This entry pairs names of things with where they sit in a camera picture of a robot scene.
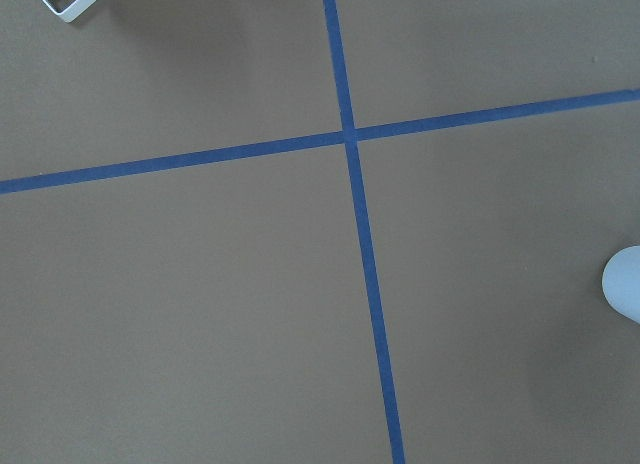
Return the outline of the light blue plastic cup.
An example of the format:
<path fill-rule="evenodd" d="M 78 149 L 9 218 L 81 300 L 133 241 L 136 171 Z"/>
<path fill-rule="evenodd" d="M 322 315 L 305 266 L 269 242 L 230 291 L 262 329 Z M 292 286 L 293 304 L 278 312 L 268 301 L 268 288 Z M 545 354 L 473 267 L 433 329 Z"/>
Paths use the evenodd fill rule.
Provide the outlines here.
<path fill-rule="evenodd" d="M 618 251 L 602 273 L 602 291 L 609 306 L 627 319 L 639 323 L 639 246 Z"/>

